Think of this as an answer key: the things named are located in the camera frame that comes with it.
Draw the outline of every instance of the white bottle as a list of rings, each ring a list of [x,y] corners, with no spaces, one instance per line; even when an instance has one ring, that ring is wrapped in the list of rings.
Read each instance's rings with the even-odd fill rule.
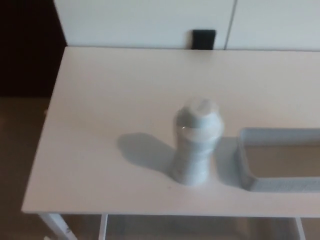
[[[204,182],[210,173],[212,153],[224,131],[217,105],[205,98],[190,99],[177,113],[174,128],[177,149],[172,177],[184,185]]]

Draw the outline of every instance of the brown floor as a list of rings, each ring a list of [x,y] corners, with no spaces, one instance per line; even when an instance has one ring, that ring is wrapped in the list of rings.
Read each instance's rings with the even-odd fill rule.
[[[0,98],[0,240],[43,240],[52,236],[37,215],[21,212],[49,102],[48,98]],[[99,215],[63,217],[80,240],[97,239]],[[320,220],[304,219],[303,225],[307,240],[320,239]],[[254,232],[263,233],[263,239],[283,239],[270,234],[269,227],[266,218],[111,215],[107,239],[244,240],[249,235],[252,240],[262,239]]]

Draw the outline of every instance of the gray tray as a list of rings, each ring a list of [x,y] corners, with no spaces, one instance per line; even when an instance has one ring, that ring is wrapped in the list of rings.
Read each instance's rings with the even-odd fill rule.
[[[320,128],[245,128],[236,159],[246,190],[320,192]]]

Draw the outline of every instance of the table top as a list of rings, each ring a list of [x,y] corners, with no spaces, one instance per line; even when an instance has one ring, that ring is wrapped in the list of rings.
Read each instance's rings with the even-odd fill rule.
[[[320,52],[67,47],[33,163],[26,213],[320,217],[320,193],[239,188],[243,127],[320,127]],[[194,96],[225,123],[210,178],[167,168],[173,117]]]

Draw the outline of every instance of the cabinet door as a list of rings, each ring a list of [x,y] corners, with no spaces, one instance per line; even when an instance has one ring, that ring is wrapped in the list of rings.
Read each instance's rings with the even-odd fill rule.
[[[319,0],[238,0],[228,49],[320,50]]]
[[[55,0],[69,46],[188,48],[190,30],[225,45],[234,0]]]

